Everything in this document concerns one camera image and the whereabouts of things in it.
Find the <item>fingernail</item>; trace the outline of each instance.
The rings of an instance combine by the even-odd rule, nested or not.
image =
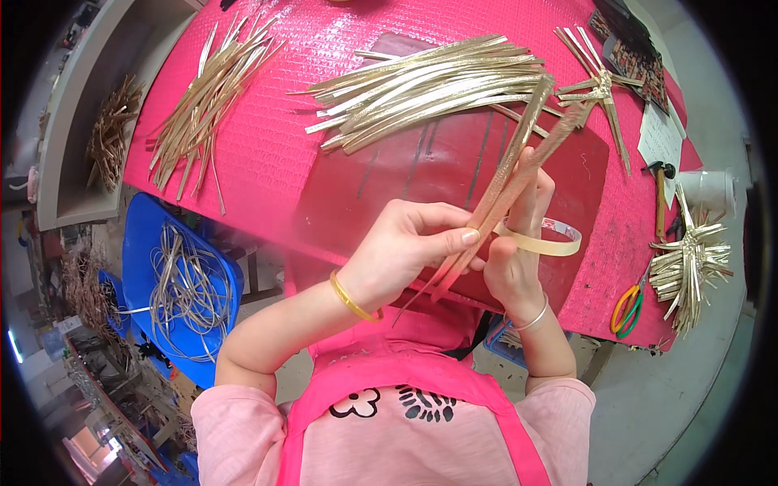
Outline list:
[[[465,245],[472,245],[475,244],[475,242],[477,242],[479,238],[481,238],[481,234],[478,232],[478,230],[471,229],[470,231],[462,235],[462,243],[464,243]]]

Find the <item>silver bangle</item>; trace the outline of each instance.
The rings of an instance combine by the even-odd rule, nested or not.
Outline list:
[[[535,318],[532,320],[532,322],[530,322],[530,323],[528,323],[528,324],[525,324],[525,325],[523,325],[522,327],[519,327],[519,328],[514,328],[514,330],[515,330],[516,332],[520,332],[520,331],[522,331],[522,330],[527,330],[527,329],[529,329],[530,327],[532,327],[532,326],[534,326],[535,324],[537,324],[538,322],[540,322],[540,319],[542,319],[542,318],[543,318],[543,316],[545,315],[545,311],[548,309],[548,294],[547,294],[547,293],[545,293],[545,292],[543,292],[543,299],[545,299],[545,301],[544,301],[544,303],[543,303],[543,310],[540,312],[540,315],[539,315],[539,316],[537,316],[537,317],[535,317]]]

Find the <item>woman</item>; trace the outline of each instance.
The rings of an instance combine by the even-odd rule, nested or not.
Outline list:
[[[506,226],[539,237],[553,191],[539,170]],[[201,483],[586,484],[594,395],[576,379],[538,255],[501,236],[488,261],[471,263],[521,335],[529,377],[517,404],[471,358],[441,354],[470,342],[474,309],[439,302],[391,326],[397,309],[384,306],[425,266],[478,241],[464,227],[469,217],[443,203],[391,201],[332,281],[237,326],[219,353],[216,386],[192,407]],[[451,229],[423,236],[440,226]],[[382,307],[382,321],[360,323],[358,314]],[[310,385],[279,409],[275,371],[305,347]]]

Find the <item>hammer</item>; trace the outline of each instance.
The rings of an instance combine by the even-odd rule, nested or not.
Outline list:
[[[664,178],[672,179],[675,177],[675,167],[666,164],[661,160],[652,162],[641,170],[650,171],[657,178],[657,238],[664,236]]]

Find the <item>masking tape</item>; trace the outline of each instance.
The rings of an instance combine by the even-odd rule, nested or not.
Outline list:
[[[502,221],[497,223],[494,232],[500,236],[510,236],[513,238],[513,241],[516,242],[516,245],[522,250],[531,251],[532,253],[539,253],[541,255],[549,255],[552,257],[569,257],[580,249],[581,239],[583,236],[581,235],[580,231],[573,228],[572,226],[555,219],[543,218],[543,224],[541,227],[550,229],[557,233],[562,233],[572,241],[537,240],[535,238],[530,238],[529,236],[520,235],[519,233],[510,231],[505,227],[505,224]]]

